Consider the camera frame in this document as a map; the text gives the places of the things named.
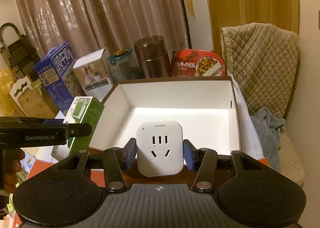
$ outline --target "green box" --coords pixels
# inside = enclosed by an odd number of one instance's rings
[[[54,146],[51,156],[60,161],[79,150],[87,150],[103,108],[92,96],[75,97],[63,123],[89,123],[92,132],[89,136],[69,138],[66,145]]]

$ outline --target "open cardboard box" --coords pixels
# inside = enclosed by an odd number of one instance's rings
[[[44,85],[38,79],[31,83],[32,89],[27,88],[18,98],[28,117],[54,118],[59,109],[53,102]]]
[[[90,148],[124,147],[147,121],[177,121],[196,148],[230,155],[240,150],[236,96],[230,77],[186,77],[117,82],[103,99],[104,109]]]

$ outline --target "brown thermos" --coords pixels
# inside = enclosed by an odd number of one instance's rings
[[[164,38],[154,35],[135,42],[134,50],[145,78],[172,76]]]

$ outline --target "finger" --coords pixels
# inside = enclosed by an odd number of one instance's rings
[[[7,183],[5,183],[3,187],[9,194],[13,194],[13,192],[17,188],[15,185],[10,185],[10,184],[7,184]]]
[[[15,185],[18,183],[18,177],[13,171],[4,174],[4,182],[9,185]]]
[[[21,162],[16,160],[16,159],[13,159],[11,161],[11,169],[14,171],[14,172],[20,172],[21,171]]]
[[[25,157],[26,157],[26,154],[24,153],[24,151],[21,150],[21,149],[19,149],[19,152],[18,152],[18,154],[17,154],[16,159],[19,160],[19,161],[21,161],[21,160],[23,160]]]

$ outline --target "yellow plastic bag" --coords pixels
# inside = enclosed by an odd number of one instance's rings
[[[5,116],[20,114],[15,107],[15,102],[9,95],[15,82],[16,79],[10,69],[4,68],[0,71],[0,112]]]

